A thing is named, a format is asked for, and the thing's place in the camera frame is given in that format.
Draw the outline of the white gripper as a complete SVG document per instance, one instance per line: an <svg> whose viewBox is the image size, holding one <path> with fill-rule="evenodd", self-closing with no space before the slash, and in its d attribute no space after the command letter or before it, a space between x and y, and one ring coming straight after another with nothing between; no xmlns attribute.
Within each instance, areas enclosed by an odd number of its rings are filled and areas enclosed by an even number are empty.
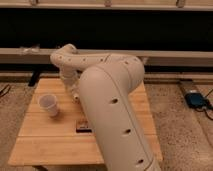
<svg viewBox="0 0 213 171"><path fill-rule="evenodd" d="M74 89L78 86L80 75L76 69L61 69L60 78L67 88Z"/></svg>

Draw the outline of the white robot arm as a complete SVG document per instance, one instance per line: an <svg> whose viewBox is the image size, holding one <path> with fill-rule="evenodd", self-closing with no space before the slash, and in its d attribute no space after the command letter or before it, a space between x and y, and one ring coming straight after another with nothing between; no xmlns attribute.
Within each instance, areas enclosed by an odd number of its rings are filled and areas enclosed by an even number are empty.
<svg viewBox="0 0 213 171"><path fill-rule="evenodd" d="M161 171L128 98L143 81L144 65L133 55L80 54L67 44L50 55L65 85L79 99L108 171Z"/></svg>

